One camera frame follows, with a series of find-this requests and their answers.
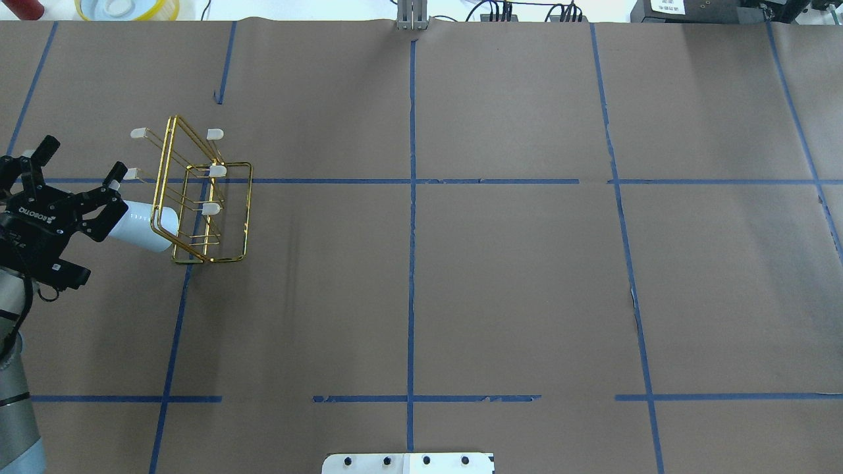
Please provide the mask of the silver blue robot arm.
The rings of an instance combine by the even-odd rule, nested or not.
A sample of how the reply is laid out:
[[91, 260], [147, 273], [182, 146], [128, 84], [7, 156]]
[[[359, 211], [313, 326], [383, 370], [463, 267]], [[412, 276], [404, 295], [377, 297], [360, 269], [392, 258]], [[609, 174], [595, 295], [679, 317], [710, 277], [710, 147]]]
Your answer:
[[21, 329], [40, 287], [61, 293], [90, 278], [86, 267], [63, 259], [80, 228], [81, 193], [45, 182], [42, 169], [60, 147], [43, 138], [30, 155], [2, 158], [2, 472], [43, 473], [45, 448], [23, 362]]

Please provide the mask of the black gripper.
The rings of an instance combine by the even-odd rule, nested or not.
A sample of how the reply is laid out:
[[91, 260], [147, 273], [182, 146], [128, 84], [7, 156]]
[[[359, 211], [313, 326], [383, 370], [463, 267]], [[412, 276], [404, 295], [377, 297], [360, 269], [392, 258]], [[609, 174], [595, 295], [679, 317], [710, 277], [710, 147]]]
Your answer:
[[[88, 268], [61, 258], [72, 235], [78, 231], [102, 242], [128, 210], [119, 192], [128, 168], [115, 162], [100, 187], [78, 195], [45, 187], [42, 168], [60, 146], [57, 138], [46, 135], [31, 156], [2, 156], [1, 258], [3, 268], [61, 292], [80, 288], [91, 274]], [[18, 179], [23, 191], [13, 194], [11, 188]]]

